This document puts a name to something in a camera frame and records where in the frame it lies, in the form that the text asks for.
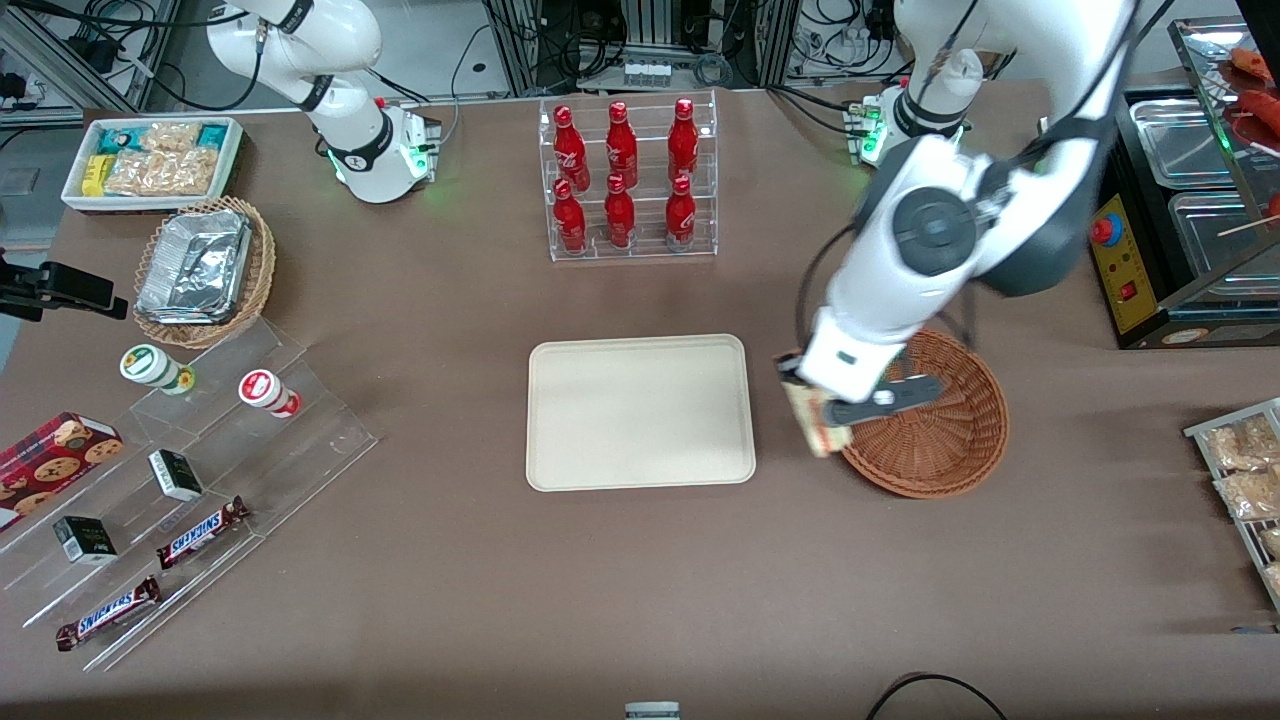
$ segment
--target woven basket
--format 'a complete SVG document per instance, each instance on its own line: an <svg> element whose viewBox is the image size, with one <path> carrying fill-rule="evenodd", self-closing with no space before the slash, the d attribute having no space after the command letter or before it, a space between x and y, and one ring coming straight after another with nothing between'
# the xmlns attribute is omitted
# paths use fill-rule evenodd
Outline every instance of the woven basket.
<svg viewBox="0 0 1280 720"><path fill-rule="evenodd" d="M275 272L275 240L271 237L271 228L266 227L262 215L252 205L236 197L219 197L218 200L200 202L198 205L178 210L178 214L193 215L197 213L212 213L215 210L236 210L247 215L253 223L253 237L250 238L250 255L244 261L244 282L241 286L239 309L230 322L221 325L161 325L138 315L138 307L134 302L133 319L138 322L142 332L156 342L178 345L191 350L204 350L237 332L239 328L248 327L255 318L262 314L262 306L266 305L266 296L271 292L271 273ZM156 240L160 237L163 227L156 228L156 232L151 233L151 242L147 243L147 249L142 252L142 263L138 264L138 272L134 274L133 281L134 297L142 292L142 281L147 277L147 269L151 266L151 255L155 252Z"/></svg>
<svg viewBox="0 0 1280 720"><path fill-rule="evenodd" d="M1009 406L987 365L950 336L920 331L908 343L915 373L942 382L937 401L852 427L841 452L868 480L906 497L960 495L1005 455ZM895 364L890 379L900 379Z"/></svg>

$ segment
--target red switch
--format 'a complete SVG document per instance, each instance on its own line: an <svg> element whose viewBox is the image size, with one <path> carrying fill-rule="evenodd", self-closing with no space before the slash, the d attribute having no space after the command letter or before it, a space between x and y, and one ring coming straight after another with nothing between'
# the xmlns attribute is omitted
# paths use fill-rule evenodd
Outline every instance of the red switch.
<svg viewBox="0 0 1280 720"><path fill-rule="evenodd" d="M1111 224L1111 220L1101 218L1093 223L1093 227L1089 229L1089 240L1097 242L1098 245L1105 245L1108 240L1111 240L1111 236L1115 234L1115 232L1116 228Z"/></svg>

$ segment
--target red cookie box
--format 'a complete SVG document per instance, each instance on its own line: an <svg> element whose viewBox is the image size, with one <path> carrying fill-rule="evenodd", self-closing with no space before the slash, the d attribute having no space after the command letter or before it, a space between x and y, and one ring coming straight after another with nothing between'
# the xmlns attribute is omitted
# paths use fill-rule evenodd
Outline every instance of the red cookie box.
<svg viewBox="0 0 1280 720"><path fill-rule="evenodd" d="M124 447L115 428L61 413L0 452L0 532Z"/></svg>

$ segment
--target table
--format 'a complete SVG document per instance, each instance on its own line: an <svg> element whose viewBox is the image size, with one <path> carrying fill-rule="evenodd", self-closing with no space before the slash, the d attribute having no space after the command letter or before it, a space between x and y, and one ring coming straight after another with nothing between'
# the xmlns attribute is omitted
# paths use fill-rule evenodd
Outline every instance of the table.
<svg viewBox="0 0 1280 720"><path fill-rule="evenodd" d="M466 106L439 182L387 206L334 182L301 114L242 115L237 193L279 252L266 314L385 441L111 673L56 662L0 607L0 715L599 719L669 698L690 720L835 719L934 670L1014 717L1275 717L1280 642L1226 633L1266 597L1180 430L1277 395L1280 350L1116 351L1085 263L1034 297L983 292L1009 454L966 496L886 495L809 456L769 361L869 174L763 92L719 102L721 255L612 268L547 258L536 102ZM1046 106L991 83L966 142L1012 152ZM155 223L68 213L52 258L129 287ZM712 332L748 350L750 482L525 483L536 345ZM115 364L140 338L72 311L27 325L0 438L125 410L142 388ZM915 685L882 717L925 712L986 716Z"/></svg>

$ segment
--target red bottle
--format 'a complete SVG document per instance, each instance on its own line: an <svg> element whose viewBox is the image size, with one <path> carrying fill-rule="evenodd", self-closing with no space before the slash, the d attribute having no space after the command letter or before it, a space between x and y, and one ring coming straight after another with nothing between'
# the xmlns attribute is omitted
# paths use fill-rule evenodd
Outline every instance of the red bottle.
<svg viewBox="0 0 1280 720"><path fill-rule="evenodd" d="M694 243L694 213L698 206L689 196L689 176L680 176L671 183L667 199L667 249L684 252Z"/></svg>
<svg viewBox="0 0 1280 720"><path fill-rule="evenodd" d="M573 113L564 105L556 108L556 164L561 176L570 182L576 195L591 187L591 172L586 169L586 143L582 133L573 127Z"/></svg>
<svg viewBox="0 0 1280 720"><path fill-rule="evenodd" d="M604 199L604 217L609 220L609 242L618 250L631 247L636 229L636 205L627 195L622 173L609 174L609 196Z"/></svg>
<svg viewBox="0 0 1280 720"><path fill-rule="evenodd" d="M573 197L573 188L567 179L556 178L552 190L556 192L552 214L556 215L556 231L564 252L581 255L586 252L586 215L582 214L582 205Z"/></svg>
<svg viewBox="0 0 1280 720"><path fill-rule="evenodd" d="M636 131L627 120L627 104L609 104L609 136L604 138L609 154L609 172L621 173L628 188L640 182L640 158L636 150Z"/></svg>
<svg viewBox="0 0 1280 720"><path fill-rule="evenodd" d="M667 136L667 174L671 182L681 173L694 177L698 170L698 128L694 127L694 101L687 97L676 100L676 122Z"/></svg>

